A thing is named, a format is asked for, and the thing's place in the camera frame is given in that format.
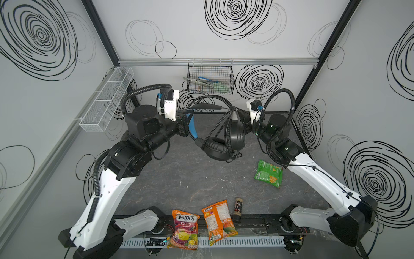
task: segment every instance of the green item in basket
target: green item in basket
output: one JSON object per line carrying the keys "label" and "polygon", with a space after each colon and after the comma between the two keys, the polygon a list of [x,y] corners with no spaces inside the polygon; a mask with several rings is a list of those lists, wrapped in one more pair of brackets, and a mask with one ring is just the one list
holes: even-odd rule
{"label": "green item in basket", "polygon": [[255,175],[255,179],[263,182],[267,182],[277,188],[280,188],[282,183],[283,169],[281,167],[266,163],[263,160],[259,160],[258,171]]}

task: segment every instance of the nutrition label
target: nutrition label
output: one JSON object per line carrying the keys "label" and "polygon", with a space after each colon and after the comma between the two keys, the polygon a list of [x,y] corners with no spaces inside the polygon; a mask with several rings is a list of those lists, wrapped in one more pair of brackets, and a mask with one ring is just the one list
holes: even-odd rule
{"label": "nutrition label", "polygon": [[219,226],[217,225],[216,216],[214,214],[207,217],[205,220],[208,226],[208,231],[213,231],[219,228]]}
{"label": "nutrition label", "polygon": [[227,204],[217,206],[217,212],[222,223],[225,219],[230,218],[229,208],[227,207]]}

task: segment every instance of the lemon image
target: lemon image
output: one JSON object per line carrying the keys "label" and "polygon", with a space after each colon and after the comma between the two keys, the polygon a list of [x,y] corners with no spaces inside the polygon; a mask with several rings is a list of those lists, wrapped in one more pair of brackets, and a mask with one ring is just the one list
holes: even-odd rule
{"label": "lemon image", "polygon": [[181,231],[178,233],[178,238],[183,241],[188,240],[189,237],[190,237],[190,234],[188,234],[187,232]]}

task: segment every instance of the gray tabletop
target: gray tabletop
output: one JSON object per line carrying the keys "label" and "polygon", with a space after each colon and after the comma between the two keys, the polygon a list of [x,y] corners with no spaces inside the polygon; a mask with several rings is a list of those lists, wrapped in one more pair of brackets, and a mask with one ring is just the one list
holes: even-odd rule
{"label": "gray tabletop", "polygon": [[[198,135],[205,137],[221,116],[196,114]],[[289,138],[300,145],[293,127]],[[165,149],[166,144],[155,155],[161,156]],[[316,209],[329,207],[313,188],[287,169],[283,171],[280,188],[255,180],[258,161],[271,162],[271,159],[262,153],[252,133],[246,136],[241,153],[243,157],[231,163],[216,161],[190,137],[173,136],[167,156],[162,160],[153,159],[144,167],[115,215],[134,215],[150,206],[157,206],[165,214],[171,214],[174,209],[202,214],[204,207],[222,200],[233,204],[237,197],[244,200],[243,214],[280,213],[290,204]]]}

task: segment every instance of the black headset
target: black headset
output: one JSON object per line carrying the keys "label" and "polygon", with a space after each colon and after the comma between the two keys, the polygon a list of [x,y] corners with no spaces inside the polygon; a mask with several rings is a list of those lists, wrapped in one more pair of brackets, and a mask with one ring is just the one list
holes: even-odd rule
{"label": "black headset", "polygon": [[[207,154],[207,156],[211,157],[212,159],[219,161],[232,161],[241,156],[241,153],[239,151],[242,150],[245,146],[245,127],[240,119],[238,112],[236,111],[236,107],[231,105],[227,99],[219,95],[201,96],[192,101],[188,105],[188,108],[190,108],[194,102],[197,105],[197,103],[202,99],[208,97],[221,100],[229,107],[229,109],[219,120],[214,129],[207,135],[207,137],[205,139],[197,138],[195,144],[199,146]],[[218,128],[221,123],[222,126],[217,132],[216,136],[211,137],[213,131]],[[224,127],[224,139],[218,138],[218,134]]]}

